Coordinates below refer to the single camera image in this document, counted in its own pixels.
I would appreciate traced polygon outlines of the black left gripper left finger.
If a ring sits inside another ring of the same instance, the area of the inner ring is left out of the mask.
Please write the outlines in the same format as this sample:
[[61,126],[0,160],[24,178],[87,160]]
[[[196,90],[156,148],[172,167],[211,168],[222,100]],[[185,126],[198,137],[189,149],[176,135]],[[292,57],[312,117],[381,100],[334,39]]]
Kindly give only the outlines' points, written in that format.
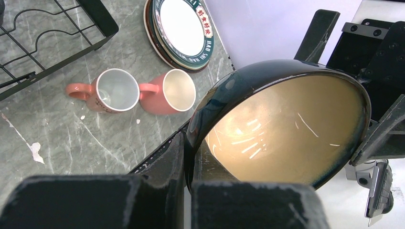
[[10,194],[3,229],[182,229],[184,135],[140,174],[32,176]]

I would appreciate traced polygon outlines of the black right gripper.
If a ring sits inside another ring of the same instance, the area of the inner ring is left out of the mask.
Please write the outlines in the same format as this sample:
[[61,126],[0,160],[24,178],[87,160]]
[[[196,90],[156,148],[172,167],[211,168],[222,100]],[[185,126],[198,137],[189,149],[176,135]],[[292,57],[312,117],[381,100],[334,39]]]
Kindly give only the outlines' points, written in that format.
[[[295,60],[318,63],[340,13],[315,12]],[[348,73],[366,89],[372,124],[349,164],[405,157],[405,23],[364,19],[345,23],[327,63]]]

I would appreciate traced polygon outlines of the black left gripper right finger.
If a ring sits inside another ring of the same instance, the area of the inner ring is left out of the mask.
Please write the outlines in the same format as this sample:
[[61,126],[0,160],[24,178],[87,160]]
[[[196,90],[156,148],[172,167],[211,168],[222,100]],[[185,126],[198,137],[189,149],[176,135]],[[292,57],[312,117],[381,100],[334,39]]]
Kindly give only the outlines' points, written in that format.
[[191,188],[193,229],[329,229],[311,186],[197,181]]

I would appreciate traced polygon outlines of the dark blue tan bowl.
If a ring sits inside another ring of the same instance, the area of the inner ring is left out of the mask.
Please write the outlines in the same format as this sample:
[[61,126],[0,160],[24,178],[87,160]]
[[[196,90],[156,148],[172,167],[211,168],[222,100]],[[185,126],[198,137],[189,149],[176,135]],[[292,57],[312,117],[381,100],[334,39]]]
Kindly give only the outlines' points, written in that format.
[[371,116],[366,89],[346,73],[299,60],[247,65],[220,79],[190,118],[186,184],[207,152],[231,179],[318,189],[350,161]]

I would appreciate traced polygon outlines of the black wire dish rack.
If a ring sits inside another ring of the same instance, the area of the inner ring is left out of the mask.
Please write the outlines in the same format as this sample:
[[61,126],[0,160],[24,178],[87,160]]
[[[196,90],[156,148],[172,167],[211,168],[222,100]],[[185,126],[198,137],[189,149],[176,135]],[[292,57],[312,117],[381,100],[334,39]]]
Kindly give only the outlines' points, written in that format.
[[118,30],[100,0],[1,1],[1,100],[101,48]]

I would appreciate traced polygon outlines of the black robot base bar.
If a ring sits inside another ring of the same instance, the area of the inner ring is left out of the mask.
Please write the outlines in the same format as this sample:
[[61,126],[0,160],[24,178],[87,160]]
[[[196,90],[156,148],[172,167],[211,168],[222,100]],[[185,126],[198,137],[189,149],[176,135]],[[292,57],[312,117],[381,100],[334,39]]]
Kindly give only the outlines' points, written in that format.
[[143,159],[138,165],[136,165],[128,174],[140,174],[144,170],[146,170],[152,163],[157,161],[167,150],[174,137],[179,133],[185,133],[190,119],[187,120],[178,130],[176,130],[173,134],[171,134],[164,142],[162,142],[149,156]]

